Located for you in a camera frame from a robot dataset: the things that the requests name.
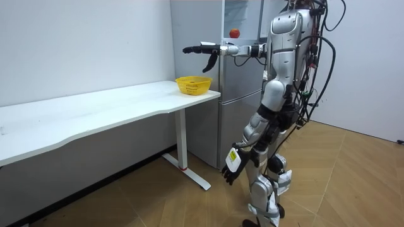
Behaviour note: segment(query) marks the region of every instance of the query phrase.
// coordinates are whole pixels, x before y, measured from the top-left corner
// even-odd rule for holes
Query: refrigerator
[[[175,73],[213,78],[210,89],[220,98],[186,109],[187,149],[207,164],[222,168],[232,143],[242,140],[243,129],[261,103],[264,66],[256,59],[222,56],[202,74],[209,55],[183,54],[200,41],[236,45],[259,44],[263,1],[171,1]],[[238,39],[229,31],[238,28]]]

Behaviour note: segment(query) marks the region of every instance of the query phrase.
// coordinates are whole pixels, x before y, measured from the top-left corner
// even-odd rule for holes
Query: floor
[[[313,122],[281,154],[293,175],[280,227],[404,226],[404,146]],[[231,187],[191,154],[189,166],[210,190],[160,158],[32,226],[236,227],[255,220],[245,173]]]

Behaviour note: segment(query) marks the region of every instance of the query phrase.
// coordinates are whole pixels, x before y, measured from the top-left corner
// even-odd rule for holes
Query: white table
[[[163,157],[208,190],[210,184],[187,168],[185,108],[219,96],[215,91],[185,95],[175,82],[160,81],[1,107],[0,166],[113,127],[175,112],[179,161],[169,154]]]

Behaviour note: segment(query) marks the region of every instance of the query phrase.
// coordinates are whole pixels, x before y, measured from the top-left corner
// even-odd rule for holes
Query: robot leg
[[[267,152],[257,152],[259,156],[259,168],[252,161],[246,165],[247,177],[250,186],[251,203],[249,210],[256,215],[257,224],[250,220],[244,220],[243,227],[270,227],[278,226],[280,214],[275,200],[273,185],[261,172],[267,159]]]
[[[281,218],[285,217],[285,210],[280,204],[280,196],[289,189],[292,179],[292,171],[286,171],[286,158],[278,154],[276,150],[285,136],[286,131],[281,132],[278,136],[277,143],[269,145],[268,169],[266,170],[267,177],[273,182],[276,204],[278,205]]]

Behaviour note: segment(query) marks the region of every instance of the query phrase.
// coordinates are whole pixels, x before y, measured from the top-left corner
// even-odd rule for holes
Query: plastic basket
[[[203,76],[186,76],[175,80],[178,88],[184,94],[202,95],[209,90],[212,78]]]

